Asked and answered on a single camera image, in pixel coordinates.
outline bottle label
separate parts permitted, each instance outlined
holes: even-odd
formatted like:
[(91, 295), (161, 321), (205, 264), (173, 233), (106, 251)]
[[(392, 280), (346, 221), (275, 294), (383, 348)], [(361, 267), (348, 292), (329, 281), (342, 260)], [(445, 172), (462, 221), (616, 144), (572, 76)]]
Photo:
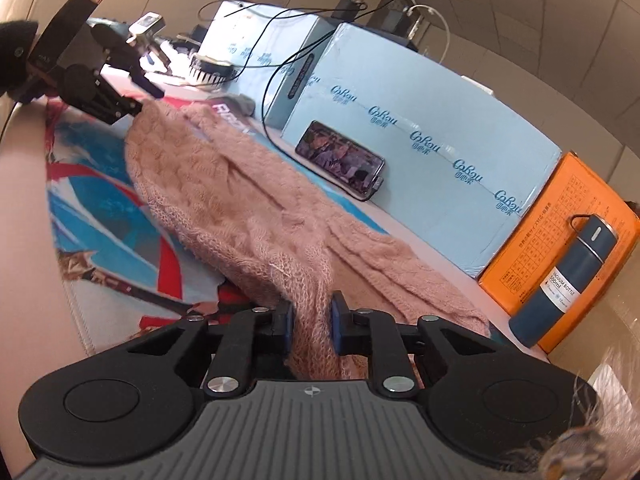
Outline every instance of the bottle label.
[(540, 283), (540, 288), (551, 300), (551, 303), (563, 313), (569, 310), (575, 300), (580, 298), (580, 292), (555, 267)]

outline silver screw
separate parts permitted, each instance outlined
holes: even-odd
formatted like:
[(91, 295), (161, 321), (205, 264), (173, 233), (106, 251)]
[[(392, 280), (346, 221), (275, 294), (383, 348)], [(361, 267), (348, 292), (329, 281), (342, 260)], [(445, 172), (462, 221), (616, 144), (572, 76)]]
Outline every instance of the silver screw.
[(415, 386), (415, 383), (409, 377), (395, 375), (392, 377), (387, 377), (383, 381), (382, 385), (390, 392), (402, 393), (408, 392)]
[(214, 377), (207, 383), (207, 388), (218, 394), (232, 392), (238, 387), (238, 381), (233, 377)]

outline smartphone screen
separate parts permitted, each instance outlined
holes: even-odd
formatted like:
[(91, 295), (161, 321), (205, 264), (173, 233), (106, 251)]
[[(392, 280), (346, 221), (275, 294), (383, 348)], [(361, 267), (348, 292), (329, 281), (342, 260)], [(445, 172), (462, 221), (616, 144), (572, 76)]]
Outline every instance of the smartphone screen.
[(318, 121), (306, 129), (296, 153), (363, 196), (385, 165), (382, 157)]

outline cable knit pattern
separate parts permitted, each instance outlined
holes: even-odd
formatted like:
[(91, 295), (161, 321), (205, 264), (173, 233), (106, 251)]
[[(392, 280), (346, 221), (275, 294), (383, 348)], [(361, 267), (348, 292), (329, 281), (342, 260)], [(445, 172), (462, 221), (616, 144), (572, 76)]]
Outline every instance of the cable knit pattern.
[(293, 303), (289, 363), (300, 378), (365, 373), (362, 360), (333, 352), (336, 289), (351, 308), (385, 310), (398, 322), (436, 314), (488, 334), (484, 315), (408, 245), (364, 225), (207, 105), (146, 102), (127, 134), (126, 161), (142, 200), (181, 243), (257, 303)]

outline orange box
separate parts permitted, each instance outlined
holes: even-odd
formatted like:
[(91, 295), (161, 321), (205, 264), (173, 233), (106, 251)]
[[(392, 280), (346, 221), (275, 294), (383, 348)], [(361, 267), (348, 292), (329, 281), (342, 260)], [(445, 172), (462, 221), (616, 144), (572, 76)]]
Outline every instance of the orange box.
[[(540, 340), (545, 352), (551, 352), (580, 322), (625, 263), (640, 232), (635, 213), (583, 161), (567, 153), (536, 203), (480, 277), (480, 286), (513, 316), (575, 239), (569, 225), (571, 216), (592, 213), (615, 229), (618, 243), (580, 298)], [(576, 219), (576, 228), (584, 221)]]

